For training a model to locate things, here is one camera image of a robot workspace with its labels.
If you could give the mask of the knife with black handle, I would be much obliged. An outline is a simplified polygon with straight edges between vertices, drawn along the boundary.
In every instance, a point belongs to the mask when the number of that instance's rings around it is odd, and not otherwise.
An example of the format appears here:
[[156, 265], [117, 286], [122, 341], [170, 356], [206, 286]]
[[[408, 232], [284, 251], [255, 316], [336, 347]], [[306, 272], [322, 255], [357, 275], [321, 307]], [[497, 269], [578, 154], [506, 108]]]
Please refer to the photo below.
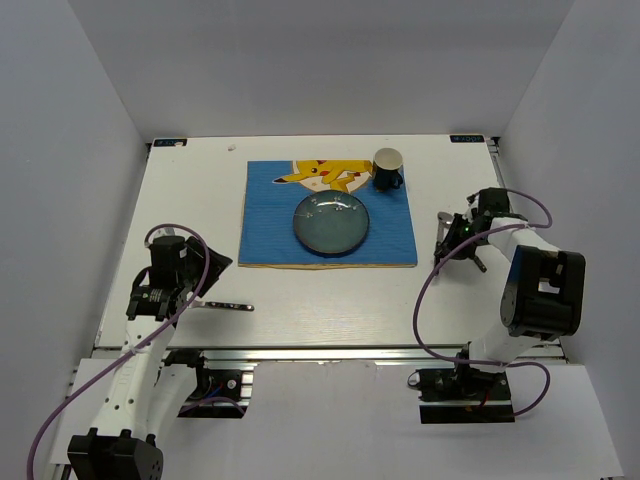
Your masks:
[[441, 245], [444, 241], [446, 233], [451, 227], [451, 224], [453, 222], [453, 215], [448, 212], [440, 211], [437, 214], [437, 221], [438, 221], [438, 226], [437, 226], [437, 234], [436, 234], [436, 244], [434, 249], [434, 262], [433, 262], [435, 266], [437, 266], [441, 261], [441, 258], [442, 258]]

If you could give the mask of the spoon with black handle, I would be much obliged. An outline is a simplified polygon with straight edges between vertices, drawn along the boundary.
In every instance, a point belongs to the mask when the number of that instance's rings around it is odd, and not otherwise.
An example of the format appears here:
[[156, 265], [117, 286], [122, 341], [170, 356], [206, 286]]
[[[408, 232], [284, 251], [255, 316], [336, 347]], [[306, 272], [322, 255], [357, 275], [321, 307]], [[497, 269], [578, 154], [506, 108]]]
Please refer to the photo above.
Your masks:
[[486, 273], [487, 272], [486, 265], [484, 264], [484, 262], [477, 255], [475, 255], [473, 257], [473, 262], [482, 273]]

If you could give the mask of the blue pikachu placemat cloth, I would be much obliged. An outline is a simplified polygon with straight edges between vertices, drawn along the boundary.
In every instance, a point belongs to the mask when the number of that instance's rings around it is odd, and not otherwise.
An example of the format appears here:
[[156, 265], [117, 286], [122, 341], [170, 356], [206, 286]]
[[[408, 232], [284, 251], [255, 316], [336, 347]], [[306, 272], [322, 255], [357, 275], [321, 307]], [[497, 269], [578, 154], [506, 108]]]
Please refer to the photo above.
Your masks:
[[242, 217], [244, 267], [414, 267], [401, 179], [380, 192], [369, 160], [251, 161]]

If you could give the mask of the dark blue paper cup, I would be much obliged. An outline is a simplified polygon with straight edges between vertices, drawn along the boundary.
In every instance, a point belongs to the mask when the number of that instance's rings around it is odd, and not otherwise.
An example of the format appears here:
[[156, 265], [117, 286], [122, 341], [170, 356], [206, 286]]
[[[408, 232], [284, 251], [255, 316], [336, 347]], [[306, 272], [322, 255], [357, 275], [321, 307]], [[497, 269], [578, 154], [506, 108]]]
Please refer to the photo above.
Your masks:
[[393, 148], [382, 148], [373, 157], [372, 182], [378, 192], [397, 190], [404, 179], [400, 172], [403, 167], [403, 157]]

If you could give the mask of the teal ceramic plate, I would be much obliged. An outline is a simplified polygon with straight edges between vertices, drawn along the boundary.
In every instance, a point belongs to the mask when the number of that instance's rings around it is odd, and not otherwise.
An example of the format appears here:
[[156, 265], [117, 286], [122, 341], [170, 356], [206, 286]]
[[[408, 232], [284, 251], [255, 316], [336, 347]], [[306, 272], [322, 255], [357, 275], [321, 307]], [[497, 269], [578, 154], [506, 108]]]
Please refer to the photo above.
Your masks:
[[309, 253], [340, 258], [358, 250], [371, 227], [365, 204], [352, 194], [320, 191], [304, 197], [292, 216], [297, 242]]

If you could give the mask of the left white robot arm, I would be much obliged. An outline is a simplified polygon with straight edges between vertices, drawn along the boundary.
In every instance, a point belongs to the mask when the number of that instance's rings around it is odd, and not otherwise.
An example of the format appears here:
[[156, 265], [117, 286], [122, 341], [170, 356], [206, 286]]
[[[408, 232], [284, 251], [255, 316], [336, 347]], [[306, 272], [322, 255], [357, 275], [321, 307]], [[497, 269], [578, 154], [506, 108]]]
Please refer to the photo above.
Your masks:
[[151, 263], [133, 281], [125, 343], [103, 405], [67, 456], [79, 479], [158, 479], [159, 447], [187, 398], [211, 387], [211, 374], [189, 363], [163, 362], [179, 316], [231, 265], [197, 236], [161, 236], [148, 246]]

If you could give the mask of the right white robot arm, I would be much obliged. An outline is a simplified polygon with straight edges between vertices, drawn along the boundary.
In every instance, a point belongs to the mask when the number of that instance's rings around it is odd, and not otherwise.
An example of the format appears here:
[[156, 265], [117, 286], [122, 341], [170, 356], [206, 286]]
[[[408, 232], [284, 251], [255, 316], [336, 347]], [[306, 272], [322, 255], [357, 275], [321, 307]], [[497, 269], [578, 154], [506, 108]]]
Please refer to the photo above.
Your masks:
[[436, 243], [434, 266], [471, 260], [485, 270], [477, 250], [491, 246], [509, 262], [499, 306], [499, 320], [457, 355], [465, 364], [453, 371], [451, 384], [472, 399], [488, 385], [486, 372], [498, 373], [538, 342], [572, 336], [581, 322], [586, 259], [562, 250], [539, 234], [552, 224], [533, 224], [513, 211], [512, 189], [489, 187], [467, 197], [467, 210], [449, 217]]

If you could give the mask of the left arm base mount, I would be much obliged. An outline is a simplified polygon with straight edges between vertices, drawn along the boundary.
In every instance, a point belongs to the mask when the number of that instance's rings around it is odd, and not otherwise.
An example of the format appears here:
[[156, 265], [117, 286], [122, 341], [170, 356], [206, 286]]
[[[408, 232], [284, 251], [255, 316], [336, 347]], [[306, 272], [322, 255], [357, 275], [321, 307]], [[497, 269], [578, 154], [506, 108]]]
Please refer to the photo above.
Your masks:
[[195, 374], [196, 387], [181, 408], [180, 418], [241, 419], [244, 416], [256, 364], [214, 359], [196, 349], [171, 352], [164, 364], [184, 364]]

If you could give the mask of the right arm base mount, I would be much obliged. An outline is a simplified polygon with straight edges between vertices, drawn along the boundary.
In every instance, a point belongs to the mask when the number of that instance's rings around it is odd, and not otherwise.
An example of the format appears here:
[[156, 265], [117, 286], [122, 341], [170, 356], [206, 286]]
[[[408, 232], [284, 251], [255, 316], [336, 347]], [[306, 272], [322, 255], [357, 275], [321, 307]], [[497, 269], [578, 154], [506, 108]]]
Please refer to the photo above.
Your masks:
[[469, 365], [425, 368], [411, 373], [407, 386], [419, 393], [420, 421], [426, 425], [513, 423], [515, 414], [505, 373]]

